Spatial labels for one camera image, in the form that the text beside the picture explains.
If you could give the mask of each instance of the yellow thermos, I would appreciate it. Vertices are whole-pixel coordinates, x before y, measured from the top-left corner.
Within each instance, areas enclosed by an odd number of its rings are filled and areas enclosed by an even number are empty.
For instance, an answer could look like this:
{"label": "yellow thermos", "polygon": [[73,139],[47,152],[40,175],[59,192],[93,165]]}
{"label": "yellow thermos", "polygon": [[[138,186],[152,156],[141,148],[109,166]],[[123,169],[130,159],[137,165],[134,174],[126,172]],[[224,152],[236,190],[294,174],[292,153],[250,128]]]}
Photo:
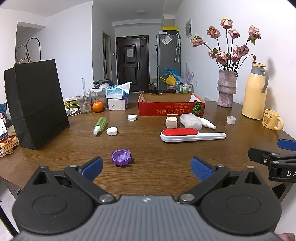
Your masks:
{"label": "yellow thermos", "polygon": [[244,94],[242,114],[255,120],[261,120],[264,114],[268,85],[268,72],[264,67],[264,64],[252,63]]}

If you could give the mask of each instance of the ceramic vase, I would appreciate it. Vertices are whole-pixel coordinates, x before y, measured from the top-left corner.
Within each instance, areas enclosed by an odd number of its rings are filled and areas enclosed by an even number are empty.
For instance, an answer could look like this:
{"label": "ceramic vase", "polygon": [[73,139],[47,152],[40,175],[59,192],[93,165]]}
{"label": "ceramic vase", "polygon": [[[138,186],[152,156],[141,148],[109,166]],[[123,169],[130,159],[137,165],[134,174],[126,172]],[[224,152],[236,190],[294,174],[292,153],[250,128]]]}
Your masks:
{"label": "ceramic vase", "polygon": [[219,70],[218,87],[219,99],[218,105],[223,107],[232,107],[233,95],[237,92],[237,74],[229,70]]}

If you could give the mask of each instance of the gray ribbed surface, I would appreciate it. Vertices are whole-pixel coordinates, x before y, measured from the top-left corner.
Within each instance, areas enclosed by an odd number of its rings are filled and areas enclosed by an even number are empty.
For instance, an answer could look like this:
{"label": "gray ribbed surface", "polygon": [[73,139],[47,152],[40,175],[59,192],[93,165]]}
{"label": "gray ribbed surface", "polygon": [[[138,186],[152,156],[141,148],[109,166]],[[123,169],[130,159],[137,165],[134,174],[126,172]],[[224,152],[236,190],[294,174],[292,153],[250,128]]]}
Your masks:
{"label": "gray ribbed surface", "polygon": [[14,240],[280,241],[272,233],[235,237],[217,231],[204,222],[195,207],[177,204],[171,196],[122,196],[114,204],[99,206],[87,223],[72,232],[56,236],[34,236],[22,232]]}

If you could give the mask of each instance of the dark brown door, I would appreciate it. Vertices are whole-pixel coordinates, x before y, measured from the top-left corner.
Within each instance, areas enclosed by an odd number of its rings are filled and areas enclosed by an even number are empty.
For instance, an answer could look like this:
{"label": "dark brown door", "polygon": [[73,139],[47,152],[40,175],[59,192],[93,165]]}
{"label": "dark brown door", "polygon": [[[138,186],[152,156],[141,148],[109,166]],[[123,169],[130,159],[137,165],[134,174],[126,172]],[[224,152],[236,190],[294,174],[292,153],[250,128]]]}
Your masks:
{"label": "dark brown door", "polygon": [[130,91],[149,88],[148,36],[116,38],[118,84],[131,83]]}

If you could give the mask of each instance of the gray refrigerator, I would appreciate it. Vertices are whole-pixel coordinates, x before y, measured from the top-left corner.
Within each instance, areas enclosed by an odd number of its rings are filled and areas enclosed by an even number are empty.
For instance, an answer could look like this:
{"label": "gray refrigerator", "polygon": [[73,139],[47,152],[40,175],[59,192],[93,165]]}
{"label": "gray refrigerator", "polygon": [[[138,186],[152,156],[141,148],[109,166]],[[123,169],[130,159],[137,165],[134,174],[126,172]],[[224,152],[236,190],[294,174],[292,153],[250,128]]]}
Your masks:
{"label": "gray refrigerator", "polygon": [[180,73],[181,69],[181,59],[178,62],[178,56],[175,62],[175,54],[176,54],[176,47],[177,47],[177,36],[171,35],[170,37],[172,40],[165,45],[161,40],[166,37],[167,35],[158,34],[156,36],[157,45],[157,89],[158,90],[166,90],[167,86],[165,83],[160,80],[159,78],[164,75],[167,71],[164,69],[175,69]]}

